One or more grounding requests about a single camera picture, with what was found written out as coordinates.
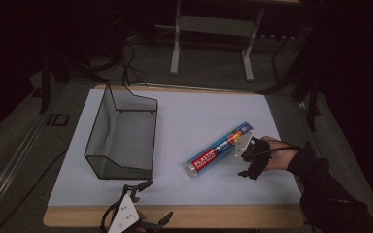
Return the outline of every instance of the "black cable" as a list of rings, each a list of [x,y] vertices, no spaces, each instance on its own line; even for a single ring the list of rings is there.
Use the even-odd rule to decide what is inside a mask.
[[[7,223],[7,221],[9,219],[11,219],[11,217],[15,214],[15,212],[20,208],[20,206],[26,201],[26,199],[31,195],[32,191],[36,188],[36,186],[38,186],[39,182],[41,181],[41,179],[44,177],[44,175],[47,173],[47,171],[53,166],[53,164],[59,159],[61,158],[62,156],[64,156],[66,154],[66,151],[63,151],[60,155],[58,155],[52,162],[51,164],[45,169],[45,171],[41,174],[41,176],[39,177],[39,179],[33,184],[33,186],[31,187],[31,189],[29,189],[29,191],[26,193],[26,195],[23,197],[23,199],[17,204],[17,206],[8,214],[8,216],[1,222],[0,224],[0,230],[1,228]]]
[[[122,58],[122,66],[123,66],[123,73],[122,73],[122,77],[121,77],[121,81],[122,81],[122,85],[125,85],[125,82],[127,82],[127,85],[128,86],[131,86],[131,80],[129,79],[129,75],[128,75],[128,69],[132,72],[132,74],[137,78],[136,80],[134,80],[133,82],[142,82],[146,87],[147,84],[143,81],[143,79],[147,76],[145,74],[145,72],[141,71],[141,70],[138,70],[138,69],[135,69],[134,67],[131,66],[131,63],[135,57],[135,49],[129,45],[128,43],[125,43],[126,46],[128,46],[131,50],[132,50],[132,55],[130,56],[129,60],[126,60],[124,57]],[[136,72],[141,72],[143,74],[143,77],[140,78]]]

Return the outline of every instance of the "wooden table edge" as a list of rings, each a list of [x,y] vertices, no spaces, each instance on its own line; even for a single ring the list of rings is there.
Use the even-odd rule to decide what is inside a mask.
[[[165,228],[300,228],[304,222],[298,204],[136,207],[151,223],[158,223],[172,211],[174,214]],[[102,206],[48,207],[44,224],[49,227],[98,227],[106,209]]]

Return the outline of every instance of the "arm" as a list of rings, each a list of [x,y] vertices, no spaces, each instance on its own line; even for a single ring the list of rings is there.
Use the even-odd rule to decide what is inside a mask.
[[[263,137],[270,149],[287,146],[270,137]],[[366,205],[358,202],[329,173],[326,159],[316,158],[311,145],[300,152],[278,150],[265,170],[282,169],[299,176],[304,186],[300,199],[307,220],[323,232],[373,232],[373,217]]]

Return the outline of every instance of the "table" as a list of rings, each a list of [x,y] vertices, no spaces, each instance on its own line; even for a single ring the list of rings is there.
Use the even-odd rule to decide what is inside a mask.
[[[135,94],[148,94],[145,89],[134,89]],[[155,158],[154,158],[154,183],[151,187],[146,189],[144,192],[140,193],[139,196],[141,197],[141,202],[137,205],[137,208],[143,211],[148,216],[149,222],[158,222],[163,216],[165,216],[168,212],[173,211],[174,216],[171,218],[171,221],[165,226],[166,228],[295,228],[301,227],[303,224],[303,217],[300,211],[300,207],[298,204],[300,192],[298,186],[295,182],[295,179],[292,174],[285,172],[285,171],[273,171],[263,174],[256,182],[249,180],[249,179],[242,179],[238,176],[230,176],[227,174],[226,179],[214,179],[214,177],[224,176],[222,173],[225,171],[230,170],[233,168],[232,171],[239,172],[242,169],[242,166],[245,168],[248,164],[242,164],[241,159],[236,159],[233,156],[229,156],[222,161],[220,161],[212,170],[208,170],[206,174],[203,174],[205,177],[198,177],[195,180],[192,180],[184,171],[180,174],[174,174],[171,171],[178,171],[178,169],[174,170],[166,170],[165,172],[161,172],[161,170],[157,170],[156,167],[162,167],[167,159],[164,157],[163,149],[170,150],[170,154],[175,154],[171,150],[179,150],[177,148],[169,149],[166,148],[168,144],[173,144],[174,141],[172,138],[167,140],[161,140],[160,135],[166,135],[168,132],[173,132],[173,130],[164,129],[162,125],[159,127],[162,122],[159,120],[164,120],[165,122],[176,122],[171,121],[172,119],[169,118],[172,115],[168,112],[168,106],[171,101],[179,101],[181,98],[192,98],[191,103],[196,103],[196,98],[199,96],[200,99],[209,98],[206,102],[207,104],[212,104],[211,101],[218,101],[221,100],[225,102],[225,100],[231,100],[236,102],[240,100],[240,104],[237,106],[233,106],[230,108],[232,110],[232,115],[225,115],[228,119],[230,117],[236,118],[235,121],[242,121],[243,118],[246,118],[246,115],[241,115],[239,111],[240,109],[249,108],[249,103],[253,103],[254,101],[259,101],[260,104],[264,103],[262,101],[262,96],[254,95],[254,94],[237,94],[233,92],[183,92],[180,90],[171,90],[168,91],[166,89],[163,92],[162,89],[156,89],[155,91],[150,91],[149,94],[151,96],[156,96],[157,93],[175,93],[175,95],[171,95],[172,98],[167,99],[158,99],[160,105],[158,105],[158,123],[157,123],[157,131],[156,131],[156,142],[155,142]],[[61,171],[59,173],[58,180],[56,181],[55,187],[53,189],[51,199],[49,202],[48,209],[44,216],[44,224],[47,226],[62,226],[62,227],[93,227],[99,226],[100,219],[104,214],[107,206],[112,204],[116,200],[114,198],[118,198],[120,196],[120,188],[122,187],[123,183],[128,184],[137,184],[139,181],[99,181],[95,177],[95,175],[90,171],[88,164],[85,162],[84,156],[79,154],[79,151],[85,150],[85,147],[77,143],[77,141],[83,140],[85,141],[85,137],[87,139],[88,132],[90,132],[90,128],[87,129],[83,127],[85,124],[90,124],[90,120],[88,118],[94,118],[96,116],[92,113],[93,110],[89,107],[88,102],[96,102],[100,101],[99,98],[96,98],[96,95],[99,95],[99,91],[92,91],[89,93],[88,99],[86,100],[86,104],[80,118],[80,122],[77,126],[77,131],[74,134],[74,138],[71,142],[71,147],[68,150],[68,153],[65,157],[64,164],[62,165]],[[214,110],[205,111],[202,110],[201,113],[203,116],[213,112]],[[278,132],[276,131],[275,124],[270,123],[272,117],[270,113],[254,113],[249,110],[251,115],[254,115],[254,118],[250,118],[250,121],[254,120],[261,120],[264,122],[263,124],[258,125],[255,128],[255,132],[258,134],[265,134],[268,132],[269,135],[279,138]],[[195,119],[191,119],[188,122],[189,130],[196,131],[191,125]],[[208,127],[211,129],[217,129],[218,127],[213,127],[217,124],[217,121],[206,122]],[[187,129],[183,135],[191,135],[191,131],[187,131]],[[214,133],[219,135],[222,130],[215,133],[210,130],[209,132],[201,132],[200,134],[203,137],[207,137],[208,140],[214,140]],[[195,139],[201,141],[199,136],[190,139],[191,137],[183,137],[182,141],[186,142],[186,145],[193,142]],[[192,145],[191,147],[186,147],[184,150],[196,149],[197,145]],[[79,167],[78,170],[74,172],[68,172],[67,168],[72,167]],[[166,183],[162,184],[162,181],[167,181],[168,183],[172,182],[171,180],[175,180],[175,183],[171,183],[171,185],[167,185]],[[88,182],[90,185],[79,185],[77,183],[81,182]],[[179,187],[179,183],[187,184],[192,190],[194,190],[195,186],[200,186],[200,192],[195,193],[196,196],[199,196],[200,199],[203,201],[196,201],[193,198],[188,199],[185,198],[182,194],[183,192],[177,189]],[[228,192],[228,190],[216,193],[212,193],[211,188],[208,186],[211,183],[218,183],[222,186],[227,187],[229,191],[232,191],[236,197],[232,197],[232,201],[230,197],[225,197],[224,193]],[[163,187],[172,187],[169,188],[170,192],[172,193],[171,196],[166,193],[166,195],[161,195],[159,192],[162,189],[166,189]],[[76,196],[69,196],[71,193],[78,193]],[[95,193],[95,195],[90,196],[89,198],[93,201],[91,204],[84,205],[82,203],[87,202],[87,198],[85,199],[85,195],[87,193]]]
[[[242,50],[242,59],[247,81],[253,81],[253,69],[251,68],[250,53],[253,49],[256,33],[260,26],[265,6],[268,4],[289,4],[300,5],[298,0],[243,0],[239,2],[252,3],[260,5],[255,21],[234,20],[214,17],[196,17],[187,16],[181,13],[181,2],[177,0],[177,12],[175,20],[175,44],[172,53],[171,70],[172,75],[178,74],[179,59],[180,59],[180,33],[181,31],[194,31],[204,33],[214,33],[223,35],[243,36],[248,37],[248,45]]]

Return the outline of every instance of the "white board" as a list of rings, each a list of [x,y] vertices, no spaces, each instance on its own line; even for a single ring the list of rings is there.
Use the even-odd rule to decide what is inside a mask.
[[[93,89],[59,172],[51,207],[109,206],[120,198],[125,184],[142,181],[98,180],[85,160],[85,146],[104,90]],[[226,158],[192,179],[182,164],[246,121],[254,135],[279,139],[262,95],[133,91],[158,101],[153,184],[138,194],[139,205],[253,205],[294,204],[300,191],[294,175],[268,171],[255,181],[238,172],[249,163]]]

